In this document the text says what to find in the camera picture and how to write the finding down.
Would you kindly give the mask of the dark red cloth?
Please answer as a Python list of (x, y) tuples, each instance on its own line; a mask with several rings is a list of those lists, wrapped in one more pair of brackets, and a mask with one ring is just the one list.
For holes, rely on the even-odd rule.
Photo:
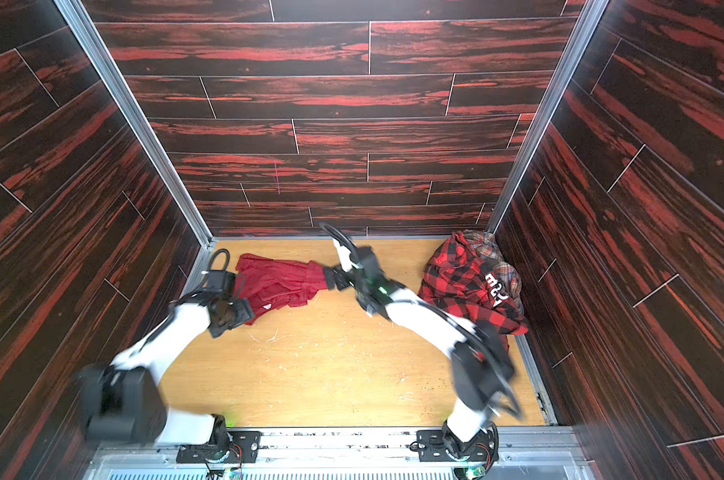
[(255, 318), (283, 307), (306, 306), (318, 292), (329, 290), (325, 267), (310, 261), (275, 260), (243, 254), (236, 265), (236, 291), (249, 301)]

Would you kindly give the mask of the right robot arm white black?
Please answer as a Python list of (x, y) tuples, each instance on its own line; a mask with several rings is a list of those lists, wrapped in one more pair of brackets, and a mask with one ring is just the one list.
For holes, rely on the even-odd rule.
[(352, 287), (368, 315), (380, 315), (411, 330), (449, 359), (457, 399), (442, 426), (442, 437), (451, 458), (468, 459), (500, 412), (523, 417), (510, 384), (516, 374), (513, 362), (492, 325), (473, 323), (427, 303), (387, 277), (371, 247), (356, 246), (330, 224), (321, 228), (333, 239), (340, 260), (333, 268), (334, 287)]

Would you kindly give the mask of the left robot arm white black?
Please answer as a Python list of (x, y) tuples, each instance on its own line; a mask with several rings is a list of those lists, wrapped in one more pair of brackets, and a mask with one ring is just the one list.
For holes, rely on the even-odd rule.
[(209, 264), (200, 283), (173, 301), (167, 317), (145, 337), (117, 354), (108, 365), (90, 365), (81, 383), (82, 431), (90, 444), (203, 446), (216, 461), (228, 455), (231, 436), (217, 414), (179, 410), (165, 403), (160, 383), (170, 366), (197, 337), (216, 339), (255, 319), (247, 299), (235, 291), (228, 270), (231, 254), (216, 251), (224, 266)]

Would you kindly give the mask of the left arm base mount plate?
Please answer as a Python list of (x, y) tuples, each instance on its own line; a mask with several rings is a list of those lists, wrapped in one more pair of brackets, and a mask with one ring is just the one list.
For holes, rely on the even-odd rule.
[(229, 429), (224, 440), (203, 445), (182, 445), (176, 457), (179, 464), (252, 464), (257, 461), (262, 432)]

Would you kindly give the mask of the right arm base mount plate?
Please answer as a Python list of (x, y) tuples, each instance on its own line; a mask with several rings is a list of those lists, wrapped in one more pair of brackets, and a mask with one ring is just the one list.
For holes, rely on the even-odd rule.
[(416, 432), (416, 439), (408, 446), (418, 455), (420, 462), (490, 462), (498, 459), (499, 432), (496, 428), (480, 430), (472, 440), (463, 442), (442, 429)]

